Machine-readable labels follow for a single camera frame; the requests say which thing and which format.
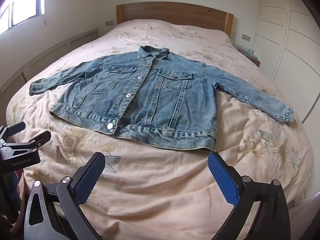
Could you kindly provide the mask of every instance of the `jacket hem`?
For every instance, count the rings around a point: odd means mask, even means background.
[[[103,117],[84,113],[61,103],[55,103],[50,112],[58,117],[83,128],[119,138],[129,138],[140,143],[172,150],[194,150],[216,147],[216,132],[212,130],[175,132],[132,124],[120,124],[118,118]]]

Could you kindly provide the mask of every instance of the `jacket collar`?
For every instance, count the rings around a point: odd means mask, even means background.
[[[156,49],[151,46],[140,46],[138,51],[139,58],[155,56],[156,58],[162,59],[162,58],[168,57],[168,54],[169,54],[169,49],[167,48]]]

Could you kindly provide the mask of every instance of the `light switch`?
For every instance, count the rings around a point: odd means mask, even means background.
[[[250,41],[251,38],[247,35],[242,34],[242,39],[246,40],[246,41]]]
[[[110,25],[113,25],[113,24],[114,24],[113,21],[106,22],[106,26],[110,26]]]

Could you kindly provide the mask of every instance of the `metal screw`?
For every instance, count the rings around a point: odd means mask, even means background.
[[[276,186],[280,186],[280,181],[277,179],[274,179],[273,184],[275,184]]]
[[[250,182],[251,181],[251,178],[249,176],[243,176],[242,180],[244,182]]]
[[[70,177],[64,177],[62,179],[62,183],[68,183],[70,181]]]
[[[38,187],[41,184],[41,181],[36,180],[33,184],[33,186]]]

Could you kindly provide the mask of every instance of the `jacket chest pocket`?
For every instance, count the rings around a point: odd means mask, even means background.
[[[104,77],[102,79],[105,80],[121,80],[126,79],[132,75],[132,73],[136,72],[138,67],[136,66],[111,66],[109,67],[105,73]]]
[[[192,73],[159,69],[157,72],[158,84],[167,89],[191,88]]]

